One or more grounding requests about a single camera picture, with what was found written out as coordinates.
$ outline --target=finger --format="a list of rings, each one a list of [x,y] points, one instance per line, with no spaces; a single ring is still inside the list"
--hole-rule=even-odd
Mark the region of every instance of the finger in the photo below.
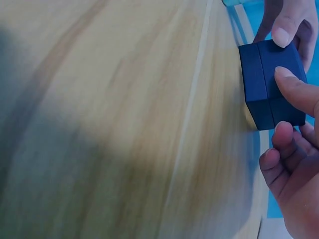
[[[269,190],[278,200],[289,180],[289,173],[280,163],[279,152],[275,149],[267,150],[259,159],[260,169]]]
[[[299,0],[285,0],[272,28],[273,41],[282,48],[288,46],[305,19],[304,16],[305,8]]]
[[[272,138],[273,146],[280,153],[280,160],[290,173],[307,156],[294,139],[294,130],[290,123],[280,122]]]
[[[295,108],[319,117],[319,87],[299,80],[290,70],[277,67],[275,79],[280,92]]]
[[[307,156],[312,156],[318,153],[318,150],[308,141],[306,140],[301,133],[299,133],[295,128],[293,132],[293,138],[297,144]]]
[[[305,125],[299,127],[299,130],[303,138],[305,138],[314,147],[318,148],[318,142],[316,140],[315,129],[310,123],[306,122]]]
[[[304,20],[298,30],[300,43],[298,52],[303,62],[304,69],[307,72],[314,57],[314,51],[318,35],[318,18],[316,16],[309,21]]]

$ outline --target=hand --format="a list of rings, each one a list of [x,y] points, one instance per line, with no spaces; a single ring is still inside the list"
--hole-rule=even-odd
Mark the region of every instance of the hand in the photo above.
[[[306,84],[277,67],[275,79],[283,96],[297,109],[315,117],[296,131],[281,122],[272,138],[274,148],[260,157],[265,181],[295,239],[319,237],[319,87]]]
[[[291,42],[296,45],[307,72],[318,36],[315,0],[265,0],[264,17],[254,42],[264,40],[269,32],[280,47]]]

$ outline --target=fingernail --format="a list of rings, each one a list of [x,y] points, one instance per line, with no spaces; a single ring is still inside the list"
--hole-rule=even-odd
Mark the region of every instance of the fingernail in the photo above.
[[[295,75],[285,67],[277,66],[275,72],[279,73],[283,77],[295,77]]]
[[[269,151],[271,150],[271,148],[267,149],[265,152],[265,156],[267,156],[267,154],[269,153]]]
[[[282,122],[285,122],[285,121],[280,121],[280,122],[276,125],[276,127],[275,127],[275,132],[276,132],[276,130],[277,130],[278,125],[280,125]]]
[[[273,35],[273,41],[280,47],[285,48],[288,45],[289,33],[282,28],[278,28]]]

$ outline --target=wood grain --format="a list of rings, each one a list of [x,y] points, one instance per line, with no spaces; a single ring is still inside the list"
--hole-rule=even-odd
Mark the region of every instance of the wood grain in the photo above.
[[[256,238],[260,136],[221,1],[0,4],[0,238]]]

